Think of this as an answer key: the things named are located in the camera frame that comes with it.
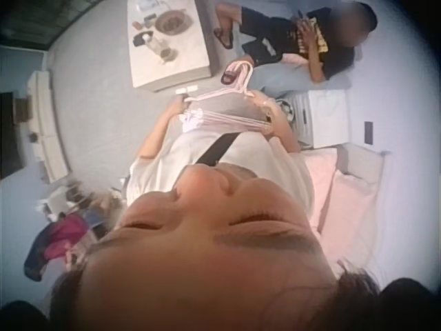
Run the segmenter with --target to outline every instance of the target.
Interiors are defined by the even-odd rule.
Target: wall
[[[0,92],[14,92],[16,97],[25,97],[30,75],[41,70],[43,53],[0,47],[0,60]],[[20,125],[19,132],[25,168],[0,181],[0,301],[3,305],[20,299],[40,306],[58,277],[60,266],[57,263],[49,265],[40,283],[25,278],[23,273],[30,246],[48,222],[35,210],[36,201],[47,194],[47,188],[40,180],[42,172],[25,140],[26,127]]]
[[[351,139],[391,153],[368,269],[381,285],[411,277],[435,289],[440,281],[440,71],[400,12],[384,1],[368,2],[379,23],[349,73]],[[373,146],[364,144],[364,121],[373,122]]]

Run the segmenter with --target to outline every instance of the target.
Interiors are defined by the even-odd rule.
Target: boy's hand
[[[317,46],[316,44],[316,33],[308,19],[301,19],[297,23],[297,28],[300,31],[303,42],[306,47]]]

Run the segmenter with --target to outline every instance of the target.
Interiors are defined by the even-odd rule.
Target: black strap
[[[210,147],[208,147],[196,163],[202,163],[214,167],[218,164],[239,134],[240,132],[232,132],[220,136]]]

